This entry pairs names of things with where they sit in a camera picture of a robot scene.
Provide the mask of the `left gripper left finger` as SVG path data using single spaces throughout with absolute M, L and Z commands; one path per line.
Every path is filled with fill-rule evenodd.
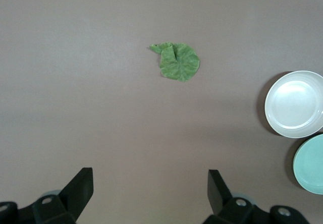
M 16 202 L 1 202 L 1 223 L 74 224 L 93 191 L 93 169 L 84 167 L 62 190 L 49 191 L 24 208 L 19 209 Z

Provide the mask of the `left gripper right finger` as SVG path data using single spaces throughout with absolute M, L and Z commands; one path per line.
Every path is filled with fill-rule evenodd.
M 266 212 L 246 198 L 233 197 L 218 170 L 208 171 L 207 196 L 213 211 L 207 218 L 207 223 L 309 223 L 292 207 L 275 205 L 270 212 Z

